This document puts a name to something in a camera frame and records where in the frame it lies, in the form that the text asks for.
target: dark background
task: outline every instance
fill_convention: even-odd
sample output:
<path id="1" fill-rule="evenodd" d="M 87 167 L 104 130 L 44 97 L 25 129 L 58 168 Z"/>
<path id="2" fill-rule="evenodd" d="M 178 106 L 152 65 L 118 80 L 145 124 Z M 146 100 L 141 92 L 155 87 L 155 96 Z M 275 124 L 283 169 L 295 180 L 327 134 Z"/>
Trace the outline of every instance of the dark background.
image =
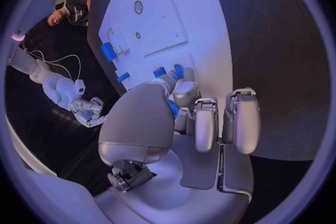
<path id="1" fill-rule="evenodd" d="M 332 4 L 332 10 L 330 10 L 330 14 L 335 14 L 335 0 L 329 0 Z M 66 50 L 64 52 L 66 55 L 69 54 L 69 51 Z M 72 74 L 76 75 L 76 64 L 74 65 L 74 71 Z M 90 142 L 88 144 L 92 145 L 91 143 L 93 136 L 89 136 L 85 138 L 86 142 Z M 74 156 L 77 156 L 79 152 L 72 152 Z M 285 198 L 289 192 L 295 187 L 295 185 L 300 181 L 302 175 L 305 173 L 306 169 L 309 166 L 309 162 L 290 162 L 291 164 L 285 161 L 274 161 L 274 160 L 267 160 L 252 157 L 251 160 L 253 162 L 253 167 L 255 171 L 255 175 L 260 175 L 263 171 L 268 169 L 274 169 L 276 171 L 270 177 L 265 177 L 264 175 L 255 179 L 255 194 L 260 193 L 260 196 L 254 195 L 254 202 L 255 204 L 262 202 L 267 206 L 263 208 L 254 207 L 251 203 L 249 210 L 246 213 L 245 219 L 249 216 L 249 219 L 252 221 L 257 220 L 257 215 L 262 215 L 265 212 L 269 212 L 274 206 L 277 205 L 283 198 Z M 64 160 L 59 160 L 59 163 L 55 162 L 52 165 L 55 165 L 55 169 L 59 169 L 62 167 L 62 164 L 66 163 L 68 160 L 71 160 L 71 157 L 64 158 Z M 11 212 L 10 217 L 12 219 L 12 223 L 36 223 L 34 218 L 31 216 L 29 211 L 25 208 L 25 206 L 20 201 L 19 197 L 16 195 L 15 191 L 10 185 L 10 182 L 6 180 L 5 175 L 0 174 L 1 178 L 3 179 L 3 199 L 6 200 L 6 205 L 2 208 L 3 214 L 6 215 L 6 212 Z M 335 171 L 331 174 L 327 184 L 324 186 L 324 189 L 321 193 L 317 196 L 317 199 L 311 204 L 309 209 L 297 220 L 297 223 L 306 223 L 307 220 L 318 218 L 321 222 L 323 222 L 324 218 L 331 218 L 333 215 L 333 208 L 332 203 L 330 202 L 334 196 L 335 191 L 333 188 L 333 183 L 335 182 L 336 174 Z M 265 184 L 272 186 L 272 189 L 265 188 Z M 277 195 L 274 196 L 271 194 L 271 190 L 274 191 L 276 189 Z M 12 210 L 15 209 L 18 214 L 13 214 Z"/>

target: person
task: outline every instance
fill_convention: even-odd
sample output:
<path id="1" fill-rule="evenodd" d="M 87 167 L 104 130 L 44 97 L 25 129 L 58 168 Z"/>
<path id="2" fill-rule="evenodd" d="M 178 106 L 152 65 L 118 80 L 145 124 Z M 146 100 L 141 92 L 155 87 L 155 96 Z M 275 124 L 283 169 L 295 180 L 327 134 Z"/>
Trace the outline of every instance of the person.
<path id="1" fill-rule="evenodd" d="M 47 17 L 47 23 L 53 27 L 67 17 L 74 26 L 87 26 L 91 0 L 64 0 L 64 6 Z"/>

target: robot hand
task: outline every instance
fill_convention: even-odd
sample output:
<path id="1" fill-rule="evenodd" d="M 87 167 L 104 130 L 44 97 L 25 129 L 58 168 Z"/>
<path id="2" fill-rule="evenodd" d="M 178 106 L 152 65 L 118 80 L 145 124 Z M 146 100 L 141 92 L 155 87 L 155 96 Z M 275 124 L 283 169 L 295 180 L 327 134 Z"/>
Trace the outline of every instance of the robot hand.
<path id="1" fill-rule="evenodd" d="M 72 111 L 75 118 L 86 127 L 102 124 L 106 117 L 100 116 L 104 103 L 97 97 L 90 101 L 81 99 L 85 85 L 82 80 L 73 82 L 61 74 L 50 71 L 45 61 L 35 60 L 25 50 L 17 48 L 9 65 L 29 75 L 30 79 L 42 84 L 43 91 L 55 104 Z"/>

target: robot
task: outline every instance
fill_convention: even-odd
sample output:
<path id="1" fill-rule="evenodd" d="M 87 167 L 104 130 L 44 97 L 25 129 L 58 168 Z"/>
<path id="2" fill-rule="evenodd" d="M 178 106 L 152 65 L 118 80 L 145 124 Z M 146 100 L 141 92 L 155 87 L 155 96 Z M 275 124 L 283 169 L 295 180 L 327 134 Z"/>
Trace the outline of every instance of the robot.
<path id="1" fill-rule="evenodd" d="M 50 71 L 46 62 L 21 48 L 9 65 L 42 84 L 45 94 L 84 126 L 103 123 L 99 154 L 111 167 L 107 177 L 112 187 L 96 202 L 111 221 L 120 223 L 116 217 L 123 210 L 134 223 L 239 222 L 253 193 L 248 154 L 260 137 L 254 90 L 227 95 L 220 138 L 217 98 L 201 95 L 191 68 L 184 69 L 177 87 L 173 70 L 137 85 L 101 116 L 99 98 L 82 99 L 82 80 Z M 171 95 L 181 107 L 176 120 L 168 103 Z"/>

